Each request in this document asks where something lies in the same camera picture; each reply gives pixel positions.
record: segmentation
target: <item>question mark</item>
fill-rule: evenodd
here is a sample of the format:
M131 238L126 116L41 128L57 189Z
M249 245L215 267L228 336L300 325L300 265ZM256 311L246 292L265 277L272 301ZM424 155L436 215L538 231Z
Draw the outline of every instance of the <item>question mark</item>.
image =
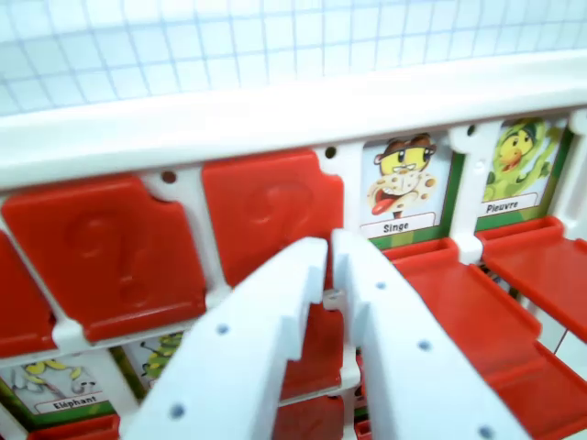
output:
M314 195L299 181L263 186L250 195L245 210L255 225L280 225L279 250L301 238L299 230L312 213Z
M133 264L137 256L137 243L131 234L137 229L125 225L115 214L86 214L79 217L68 229L67 242L79 259L97 266L112 264L117 284L118 298L122 303L140 306L147 300L147 290L133 276ZM107 273L95 273L96 277Z

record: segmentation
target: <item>grid paper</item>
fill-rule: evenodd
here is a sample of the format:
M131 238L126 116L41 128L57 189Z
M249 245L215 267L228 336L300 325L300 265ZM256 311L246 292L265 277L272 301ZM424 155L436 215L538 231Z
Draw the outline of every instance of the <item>grid paper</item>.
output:
M0 0L0 116L584 48L585 0Z

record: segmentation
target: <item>white plastic piece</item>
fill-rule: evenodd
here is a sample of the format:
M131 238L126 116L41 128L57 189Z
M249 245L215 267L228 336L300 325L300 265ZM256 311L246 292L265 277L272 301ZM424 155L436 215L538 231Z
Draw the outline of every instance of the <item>white plastic piece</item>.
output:
M326 240L299 240L200 318L125 440L269 438L287 360L302 356L309 303L322 301L326 259Z
M449 129L450 147L465 154L465 163L459 181L459 191L450 224L450 238L459 247L459 261L463 264L478 263L483 246L475 236L475 226L487 176L491 169L493 152L503 120L477 125L455 126Z
M529 439L410 284L364 238L332 234L376 439Z
M156 198L182 204L202 263L208 289L206 295L206 302L208 302L207 296L210 295L210 292L226 294L230 292L230 288L222 271L214 229L205 200L202 167L193 166L184 169L168 169L167 171L175 174L175 181L169 183L164 181L161 177L161 171L146 173L142 180Z
M360 384L360 369L357 364L357 348L350 344L345 344L342 348L342 368L340 369L340 386L341 390L352 390L354 392L357 385Z
M92 376L120 417L118 430L123 434L129 418L138 410L138 402L120 367L107 349L85 352L81 360L85 367L92 371Z
M344 427L342 432L342 440L357 440L355 434L355 388L345 390L340 394L344 409Z
M324 305L324 308L326 310L339 310L342 313L344 322L347 322L347 299L345 297L345 292L343 292L341 290L336 290L336 289L330 289L328 291L325 291L322 304ZM350 343L350 338L349 338L349 334L347 332L346 326L345 326L344 341L345 341L345 350L348 350L349 352L350 351L353 352L352 356L354 359L354 363L356 364L357 363L357 359L356 359L357 348L354 347Z
M587 380L587 344L576 335L571 332L565 334L557 350L557 358Z
M27 440L28 433L4 406L0 405L0 435L5 440Z
M587 429L583 429L577 434L565 437L565 440L587 440Z
M577 72L587 72L587 50L3 117L0 188L570 108L587 102Z
M574 240L587 237L587 108L570 114L569 128L575 139L550 211L565 225L565 237Z

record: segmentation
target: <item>screw hole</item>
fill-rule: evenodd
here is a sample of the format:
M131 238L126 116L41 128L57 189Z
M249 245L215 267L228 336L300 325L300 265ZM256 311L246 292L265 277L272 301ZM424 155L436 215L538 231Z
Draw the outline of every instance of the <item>screw hole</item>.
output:
M185 414L183 405L175 403L169 411L169 415L173 420L181 419Z
M164 171L161 173L161 179L165 183L175 183L175 181L177 181L177 174L173 171Z
M336 156L337 149L336 147L328 147L324 154L326 155L327 159L332 159Z
M418 348L424 351L430 351L432 349L432 344L424 339L418 342Z
M493 429L489 426L482 426L479 428L479 435L482 438L493 438Z
M218 327L216 328L216 331L219 335L225 335L226 333L228 333L228 325L219 324Z

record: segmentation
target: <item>character card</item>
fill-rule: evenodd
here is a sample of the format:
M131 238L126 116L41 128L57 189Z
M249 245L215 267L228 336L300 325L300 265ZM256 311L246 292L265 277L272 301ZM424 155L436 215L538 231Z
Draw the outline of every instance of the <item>character card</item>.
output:
M361 233L373 239L417 234L440 225L451 162L446 134L421 133L367 144L362 162ZM414 236L412 242L416 241L421 240Z
M539 207L545 201L545 196L548 200L541 210L543 212L528 210L505 223L529 220L546 213L560 173L558 167L554 182L551 182L553 170L557 168L555 163L560 153L565 126L566 120L562 118L550 121L524 118L504 124L495 146L492 170L487 179L479 217ZM478 229L502 225L497 220L486 219Z
M31 414L47 414L106 402L79 356L3 368L0 378Z

